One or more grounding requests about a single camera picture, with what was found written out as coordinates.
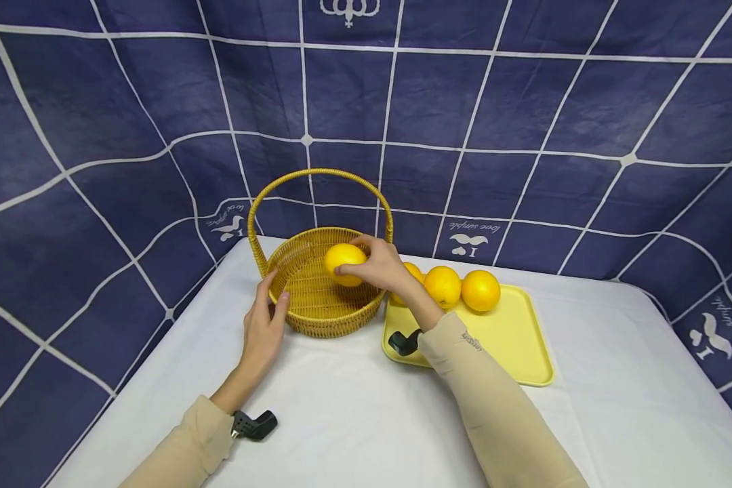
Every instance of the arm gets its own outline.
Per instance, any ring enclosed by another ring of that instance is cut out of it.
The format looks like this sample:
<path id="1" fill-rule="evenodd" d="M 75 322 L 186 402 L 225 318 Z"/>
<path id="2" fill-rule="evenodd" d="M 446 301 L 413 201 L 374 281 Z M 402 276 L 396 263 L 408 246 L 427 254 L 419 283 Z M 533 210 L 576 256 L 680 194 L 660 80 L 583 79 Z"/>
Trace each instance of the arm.
<path id="1" fill-rule="evenodd" d="M 258 285 L 252 308 L 244 317 L 241 360 L 210 399 L 198 399 L 179 426 L 165 437 L 119 488 L 199 488 L 229 456 L 233 446 L 233 414 L 268 373 L 279 352 L 285 330 L 289 295 L 283 293 L 273 318 L 268 287 L 276 272 Z"/>
<path id="2" fill-rule="evenodd" d="M 342 265 L 337 272 L 396 293 L 410 308 L 423 331 L 420 350 L 453 391 L 490 486 L 587 487 L 529 397 L 470 337 L 456 314 L 444 314 L 403 266 L 396 247 L 370 236 L 352 243 L 368 246 L 371 256 L 362 265 Z"/>

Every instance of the sleeve cuff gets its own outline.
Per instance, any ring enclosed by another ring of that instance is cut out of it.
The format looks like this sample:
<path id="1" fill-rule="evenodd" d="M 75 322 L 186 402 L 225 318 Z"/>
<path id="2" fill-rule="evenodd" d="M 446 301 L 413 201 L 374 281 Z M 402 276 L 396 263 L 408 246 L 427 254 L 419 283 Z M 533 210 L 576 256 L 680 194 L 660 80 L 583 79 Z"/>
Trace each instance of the sleeve cuff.
<path id="1" fill-rule="evenodd" d="M 202 447 L 201 461 L 206 471 L 215 472 L 223 459 L 226 459 L 233 438 L 231 428 L 233 417 L 214 405 L 206 396 L 198 396 L 182 418 L 182 425 L 190 428 L 196 441 Z"/>
<path id="2" fill-rule="evenodd" d="M 421 334 L 418 349 L 426 356 L 428 362 L 435 366 L 446 361 L 455 345 L 466 342 L 464 334 L 468 332 L 464 322 L 455 313 L 445 314 L 436 327 Z"/>

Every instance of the basket handle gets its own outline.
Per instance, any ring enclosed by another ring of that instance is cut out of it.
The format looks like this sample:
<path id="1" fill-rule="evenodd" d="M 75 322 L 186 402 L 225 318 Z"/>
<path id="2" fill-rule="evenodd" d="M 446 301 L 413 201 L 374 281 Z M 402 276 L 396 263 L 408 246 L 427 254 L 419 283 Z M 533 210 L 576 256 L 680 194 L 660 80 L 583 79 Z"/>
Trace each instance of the basket handle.
<path id="1" fill-rule="evenodd" d="M 385 209 L 385 240 L 390 243 L 393 242 L 393 215 L 390 212 L 390 205 L 388 205 L 388 201 L 385 199 L 385 196 L 382 195 L 382 193 L 380 193 L 380 190 L 377 190 L 377 188 L 373 184 L 362 179 L 358 175 L 347 173 L 347 171 L 342 171 L 341 169 L 310 168 L 301 169 L 300 171 L 293 171 L 293 173 L 288 173 L 270 182 L 270 184 L 265 187 L 263 191 L 260 191 L 258 196 L 255 197 L 255 201 L 249 208 L 249 215 L 247 216 L 247 237 L 249 238 L 249 246 L 252 247 L 252 253 L 255 256 L 255 261 L 258 263 L 258 270 L 260 271 L 261 277 L 265 277 L 268 274 L 268 260 L 266 259 L 263 249 L 260 247 L 260 243 L 258 242 L 258 235 L 257 233 L 255 233 L 255 212 L 258 211 L 258 205 L 260 204 L 260 202 L 263 201 L 264 197 L 270 193 L 270 191 L 273 191 L 279 185 L 285 183 L 285 181 L 298 178 L 298 176 L 307 175 L 341 176 L 342 178 L 346 178 L 355 181 L 355 183 L 366 186 L 366 189 L 371 191 L 371 193 L 373 193 L 377 197 L 377 200 L 380 200 L 380 204 L 382 205 L 383 209 Z"/>

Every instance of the yellow tray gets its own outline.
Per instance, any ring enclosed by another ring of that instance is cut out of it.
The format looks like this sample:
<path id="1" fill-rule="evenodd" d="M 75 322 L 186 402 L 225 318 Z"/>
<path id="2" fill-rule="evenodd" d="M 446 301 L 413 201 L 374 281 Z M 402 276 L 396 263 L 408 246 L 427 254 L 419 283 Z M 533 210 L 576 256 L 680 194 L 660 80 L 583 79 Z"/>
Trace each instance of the yellow tray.
<path id="1" fill-rule="evenodd" d="M 463 301 L 455 305 L 453 311 L 467 325 L 469 334 L 479 340 L 480 345 L 519 384 L 547 386 L 551 383 L 554 371 L 545 338 L 542 337 L 531 298 L 523 289 L 502 285 L 499 304 L 490 312 L 474 312 Z M 407 307 L 388 300 L 382 350 L 397 363 L 430 368 L 419 350 L 401 356 L 388 344 L 388 338 L 393 333 L 401 332 L 408 338 L 417 328 L 418 323 Z"/>

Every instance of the left hand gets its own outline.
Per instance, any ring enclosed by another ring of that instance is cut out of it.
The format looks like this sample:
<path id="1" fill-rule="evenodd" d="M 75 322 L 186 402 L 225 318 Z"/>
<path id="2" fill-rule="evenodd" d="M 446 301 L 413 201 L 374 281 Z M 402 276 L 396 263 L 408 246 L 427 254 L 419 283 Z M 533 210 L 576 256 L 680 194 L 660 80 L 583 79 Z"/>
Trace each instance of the left hand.
<path id="1" fill-rule="evenodd" d="M 272 316 L 268 309 L 268 288 L 276 275 L 276 270 L 270 272 L 258 284 L 255 302 L 244 316 L 244 349 L 239 365 L 211 396 L 212 403 L 228 415 L 241 410 L 274 364 L 282 346 L 290 295 L 282 293 Z"/>
<path id="2" fill-rule="evenodd" d="M 285 317 L 290 307 L 290 294 L 282 293 L 274 308 L 274 316 L 268 309 L 268 288 L 274 281 L 277 270 L 268 273 L 258 283 L 255 302 L 244 315 L 244 349 L 239 361 L 242 366 L 252 369 L 262 378 L 268 373 L 279 353 L 279 346 L 285 334 Z"/>

